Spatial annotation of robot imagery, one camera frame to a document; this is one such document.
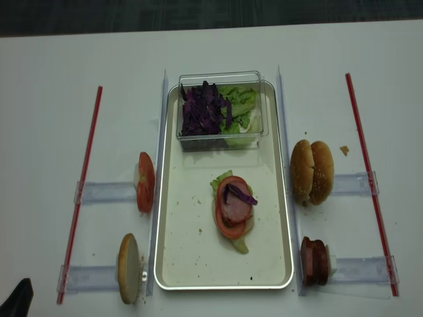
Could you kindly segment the sesame bun one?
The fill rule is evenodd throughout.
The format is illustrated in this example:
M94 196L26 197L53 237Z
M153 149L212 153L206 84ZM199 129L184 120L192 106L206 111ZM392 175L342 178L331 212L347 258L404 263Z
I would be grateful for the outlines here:
M290 159L293 195L298 203L309 200L313 185L315 162L311 144L302 139L295 144Z
M330 195L334 183L334 161L328 145L323 141L311 144L315 163L309 201L320 205Z

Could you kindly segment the tomato slices on left rack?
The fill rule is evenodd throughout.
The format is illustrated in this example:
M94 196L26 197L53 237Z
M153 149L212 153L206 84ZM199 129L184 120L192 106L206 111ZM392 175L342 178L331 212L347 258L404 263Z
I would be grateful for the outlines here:
M137 207L141 213L150 213L154 198L155 170L152 160L146 152L140 152L135 171L138 177L135 185Z

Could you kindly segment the tomato slice on tray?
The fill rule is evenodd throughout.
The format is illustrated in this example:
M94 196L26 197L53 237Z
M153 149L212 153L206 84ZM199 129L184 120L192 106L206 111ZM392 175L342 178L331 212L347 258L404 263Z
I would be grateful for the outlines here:
M220 231L220 233L229 239L237 239L241 237L245 233L246 228L246 221L243 221L239 224L234 225L233 227L227 227L224 224L224 221L222 219L222 212L221 212L221 202L223 201L222 195L223 195L223 189L226 184L231 182L238 182L247 187L247 183L238 176L228 176L220 182L218 188L217 188L217 194L216 194L216 206L215 206L215 219L217 223L217 227Z

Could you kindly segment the lettuce leaf under stack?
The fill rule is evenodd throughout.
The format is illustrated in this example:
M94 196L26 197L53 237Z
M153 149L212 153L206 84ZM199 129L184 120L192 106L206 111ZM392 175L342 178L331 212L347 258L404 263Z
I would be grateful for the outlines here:
M210 182L210 186L211 186L211 188L212 188L212 191L213 191L213 201L214 200L216 200L216 194L217 194L217 188L218 188L218 186L219 186L219 184L220 184L220 182L222 181L222 179L224 179L224 178L226 178L226 177L228 177L228 176L234 176L234 174L233 174L233 171L232 170L228 170L228 171L226 171L226 172L224 172L223 174L221 174L221 175L219 175L217 178L215 178L215 179L213 179L211 182ZM250 192L251 192L251 196L253 196L253 191L252 191L252 189L250 188L250 186L247 184L247 186L249 187L249 190L250 190ZM245 236L248 234L248 233L246 233L245 235L243 235L242 237L240 237L240 238L238 238L238 239L234 239L234 240L232 240L232 239L229 239L229 238L227 238L227 239L229 239L230 241L231 241L231 243L232 243L232 245L233 245L233 247L238 251L238 252L240 252L240 253L242 253L242 254L247 254L248 252L249 252L249 249L248 249L248 247L247 247L247 245L246 245L246 242L245 242Z

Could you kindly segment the bread crumb piece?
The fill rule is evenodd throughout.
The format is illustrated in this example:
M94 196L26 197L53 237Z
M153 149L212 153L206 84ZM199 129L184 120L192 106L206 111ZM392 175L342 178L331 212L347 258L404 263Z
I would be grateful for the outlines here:
M349 148L345 145L345 146L341 146L340 147L340 150L342 151L342 153L344 154L344 156L345 157L347 157L348 156L348 153L349 153Z

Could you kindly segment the sliced meat patties on rack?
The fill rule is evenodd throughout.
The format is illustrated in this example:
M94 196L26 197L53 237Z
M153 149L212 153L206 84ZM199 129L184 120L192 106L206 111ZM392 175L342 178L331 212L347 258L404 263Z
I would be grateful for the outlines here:
M301 265L305 286L326 285L330 273L329 255L322 240L305 236L301 243Z

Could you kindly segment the ham slice on tray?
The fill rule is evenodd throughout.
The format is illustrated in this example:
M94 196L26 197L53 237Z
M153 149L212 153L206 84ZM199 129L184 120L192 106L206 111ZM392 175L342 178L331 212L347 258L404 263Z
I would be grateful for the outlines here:
M236 185L239 187L244 193L251 195L251 192L248 188L245 188L242 184L238 182L231 182L229 184ZM252 217L252 205L241 201L232 193L229 193L227 197L228 204L224 203L224 200L221 202L221 212L223 216L223 220L229 225L233 226L242 221L246 221L250 217Z

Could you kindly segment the cream metal tray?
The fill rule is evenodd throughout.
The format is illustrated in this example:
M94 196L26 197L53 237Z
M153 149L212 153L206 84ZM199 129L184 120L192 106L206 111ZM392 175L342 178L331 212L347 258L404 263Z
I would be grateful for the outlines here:
M184 152L176 137L178 89L165 97L157 166L154 275L167 291L282 289L293 277L289 211L274 87L264 94L269 132L255 149ZM254 225L241 254L217 229L211 181L232 171L252 188Z

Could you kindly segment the clear pusher track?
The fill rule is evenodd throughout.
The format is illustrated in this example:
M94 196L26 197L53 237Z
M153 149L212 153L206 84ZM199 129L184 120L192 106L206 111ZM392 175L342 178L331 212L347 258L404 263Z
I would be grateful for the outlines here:
M63 265L58 294L118 291L118 265Z
M79 205L136 202L136 190L131 182L78 182L73 202Z
M378 196L379 187L375 172L335 174L331 195Z
M394 285L399 282L393 256L337 258L325 246L328 256L328 283Z

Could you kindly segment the bun bottom half on rack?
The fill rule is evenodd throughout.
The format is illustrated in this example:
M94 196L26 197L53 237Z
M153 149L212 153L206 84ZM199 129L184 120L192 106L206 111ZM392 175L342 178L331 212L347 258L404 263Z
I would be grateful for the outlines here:
M117 257L117 282L124 304L133 304L137 299L140 270L137 241L132 233L127 233Z

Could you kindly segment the upper right clear pusher track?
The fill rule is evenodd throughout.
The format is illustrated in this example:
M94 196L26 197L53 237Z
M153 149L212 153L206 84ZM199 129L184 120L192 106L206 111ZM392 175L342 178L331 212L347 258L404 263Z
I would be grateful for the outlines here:
M379 187L375 172L335 174L331 195L378 196Z

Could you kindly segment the lower right clear pusher track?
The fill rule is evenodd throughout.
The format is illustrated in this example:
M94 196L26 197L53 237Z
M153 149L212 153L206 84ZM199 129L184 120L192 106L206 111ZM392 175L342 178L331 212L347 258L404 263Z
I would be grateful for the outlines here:
M328 283L394 285L399 282L393 256L337 258L325 246L328 256Z

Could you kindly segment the black object at corner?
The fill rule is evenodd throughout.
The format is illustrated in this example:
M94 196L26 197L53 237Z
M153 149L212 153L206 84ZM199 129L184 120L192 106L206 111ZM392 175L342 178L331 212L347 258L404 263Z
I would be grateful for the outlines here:
M27 317L34 291L30 278L22 279L0 307L0 317Z

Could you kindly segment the left red rail strip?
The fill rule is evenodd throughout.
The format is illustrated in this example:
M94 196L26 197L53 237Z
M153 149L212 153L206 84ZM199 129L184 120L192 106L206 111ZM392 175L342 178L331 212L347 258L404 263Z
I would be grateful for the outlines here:
M102 86L99 86L98 89L97 89L95 106L94 106L94 110L93 110L93 116L92 116L92 119L91 119L91 126L90 126L90 130L89 130L89 136L88 136L88 139L87 139L87 146L86 146L86 149L85 149L83 166L82 166L79 181L77 182L77 185L76 185L75 196L74 196L73 218L72 218L71 227L70 227L70 231L69 231L69 238L68 238L68 241L67 241L67 249L66 249L66 253L65 253L63 268L61 269L61 273L60 273L60 276L59 276L58 297L57 297L57 301L56 301L57 305L62 304L64 294L65 294L65 287L67 285L67 275L68 275L68 271L69 271L69 267L70 267L71 255L72 255L72 250L73 250L73 243L74 243L74 239L75 239L77 222L78 222L78 218L79 218L79 211L80 211L80 205L81 205L81 194L82 194L82 191L83 191L83 187L85 185L87 170L88 170L88 167L89 167L91 149L92 149L93 139L94 139L94 135L95 135L96 121L97 121L98 113L99 113L99 109L100 109L100 101L101 101L101 97L102 97L102 90L103 90Z

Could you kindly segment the red rail strip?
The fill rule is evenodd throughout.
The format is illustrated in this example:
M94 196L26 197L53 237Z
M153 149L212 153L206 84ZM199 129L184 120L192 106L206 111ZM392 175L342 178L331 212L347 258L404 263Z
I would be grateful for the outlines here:
M90 126L90 130L89 130L89 136L88 136L88 139L87 139L87 146L86 146L86 149L85 149L83 166L82 166L79 181L77 182L77 185L76 185L75 196L74 196L73 218L72 218L71 227L70 227L70 231L69 231L69 238L68 238L68 241L67 241L67 249L66 249L66 253L65 253L63 268L61 269L61 273L60 273L60 276L59 276L58 297L57 297L57 301L56 301L57 305L62 304L64 294L65 294L65 287L67 285L67 275L68 275L68 271L69 271L69 267L70 267L71 255L72 255L72 250L73 250L73 243L74 243L74 239L75 239L77 222L78 222L78 218L79 218L79 211L80 211L80 205L81 205L81 194L82 194L82 191L83 191L83 187L85 185L87 170L88 170L88 167L89 167L91 149L92 149L93 139L94 139L94 135L95 135L96 121L97 121L98 113L99 113L99 109L100 109L100 101L101 101L101 97L102 97L102 90L103 90L102 86L99 86L98 89L97 89L95 106L94 106L94 110L93 110L93 116L92 116L92 119L91 119L91 126Z
M377 193L377 190L376 190L377 180L375 177L375 173L373 172L373 169L371 167L371 162L369 159L369 154L368 154L367 145L366 145L365 136L364 136L364 130L362 127L362 121L361 121L360 112L358 109L358 104L356 100L356 95L354 91L351 74L346 73L345 78L346 78L346 84L348 87L348 93L350 96L350 102L352 105L352 111L353 111L354 119L356 123L356 128L358 132L358 138L360 140L360 146L362 149L362 156L364 159L367 179L368 179L368 183L372 192L373 208L375 211L375 217L376 217L377 227L378 227L379 235L381 239L381 245L383 248L383 253L384 253L386 264L387 264L387 273L390 279L391 292L394 297L398 297L399 296L399 282L398 282L397 274L394 267L394 260L391 256L391 251L389 249L389 243L388 243L386 230L385 230L385 226L383 222L383 216L381 213L381 207L379 203L379 194Z

